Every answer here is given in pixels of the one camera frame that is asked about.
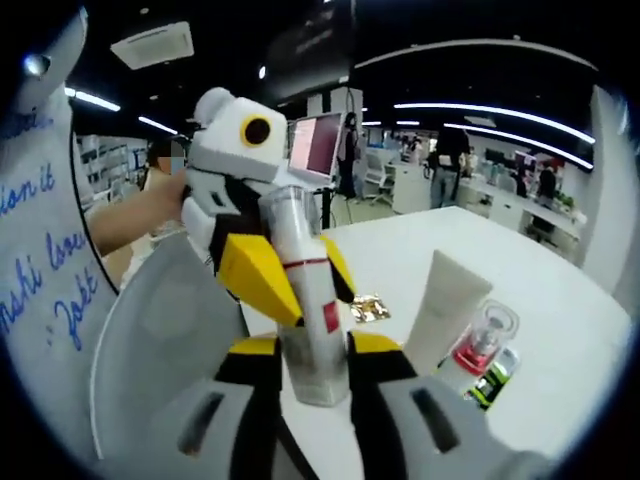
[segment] computer monitor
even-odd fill
[[[289,170],[313,180],[331,180],[344,114],[328,113],[295,124]]]

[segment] ceiling light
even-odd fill
[[[455,108],[458,110],[474,110],[477,112],[488,112],[488,113],[498,113],[501,115],[509,115],[511,117],[523,118],[525,120],[531,120],[532,122],[541,123],[543,125],[547,125],[552,128],[556,128],[558,130],[562,130],[563,132],[569,133],[575,137],[578,137],[580,140],[584,140],[587,143],[593,145],[596,143],[595,138],[587,135],[586,133],[582,133],[575,128],[568,127],[558,122],[554,122],[553,120],[549,120],[547,118],[539,117],[537,115],[532,115],[530,113],[518,112],[516,110],[508,110],[506,108],[497,108],[497,107],[486,107],[482,105],[465,105],[461,103],[402,103],[398,105],[394,105],[394,108]]]
[[[93,105],[97,105],[102,108],[106,108],[107,110],[111,110],[112,112],[117,112],[120,110],[120,105],[116,105],[115,103],[107,102],[100,97],[96,97],[95,95],[91,95],[89,93],[81,92],[80,90],[74,90],[73,88],[65,88],[64,93],[69,97],[77,98],[78,100],[82,100],[83,102],[91,103]]]
[[[550,152],[557,153],[558,155],[572,161],[573,163],[576,163],[586,168],[587,170],[593,170],[593,165],[591,165],[589,162],[586,162],[585,160],[578,158],[575,155],[572,155],[563,150],[560,150],[559,148],[552,147],[551,145],[547,145],[546,143],[538,142],[536,140],[531,140],[529,138],[521,137],[519,135],[513,135],[512,133],[501,132],[499,130],[491,130],[489,128],[472,127],[469,125],[458,125],[455,123],[445,123],[444,126],[449,128],[459,128],[460,130],[469,130],[473,132],[488,133],[490,135],[497,135],[499,137],[510,138],[511,140],[516,140],[518,142],[528,143],[529,145],[533,145],[534,147],[544,148],[545,150],[549,150]]]
[[[160,130],[164,130],[165,132],[169,132],[172,135],[178,134],[178,132],[173,128],[165,127],[161,123],[154,122],[153,120],[150,120],[147,117],[138,117],[138,120],[140,120],[142,123],[146,123],[147,125],[151,125],[152,127],[156,127],[156,128],[159,128]]]

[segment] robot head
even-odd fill
[[[287,120],[282,114],[214,88],[202,96],[194,118],[206,129],[194,135],[187,168],[273,181],[284,162]]]

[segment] blue handwriting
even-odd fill
[[[27,269],[20,259],[16,258],[15,278],[18,289],[9,291],[8,302],[0,301],[0,330],[4,334],[9,333],[10,325],[13,325],[24,314],[29,300],[43,286],[42,272],[33,267],[30,255],[27,255]]]
[[[67,259],[73,256],[74,252],[82,250],[87,244],[87,237],[84,233],[77,232],[69,236],[62,237],[59,242],[55,242],[49,232],[47,232],[45,242],[47,244],[47,255],[49,264],[56,272]]]
[[[23,133],[33,129],[43,130],[53,125],[53,119],[50,117],[38,118],[36,112],[26,115],[20,113],[9,113],[5,118],[5,122],[0,129],[0,138],[2,140],[11,140],[17,138]]]
[[[69,326],[69,336],[73,341],[73,346],[77,351],[82,350],[82,340],[78,335],[78,324],[84,320],[84,313],[91,302],[93,301],[93,295],[98,290],[98,282],[89,272],[89,267],[84,267],[84,277],[76,274],[76,287],[79,294],[79,301],[71,300],[65,303],[63,300],[57,300],[53,304],[53,313],[56,318],[64,313],[67,324]]]
[[[6,216],[16,209],[20,204],[26,203],[35,197],[38,192],[49,192],[53,190],[56,180],[51,173],[51,163],[40,167],[40,182],[26,180],[17,188],[8,188],[0,185],[0,217]]]

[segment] red label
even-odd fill
[[[327,324],[327,332],[331,333],[340,326],[336,302],[327,303],[322,308],[324,310],[324,321]]]

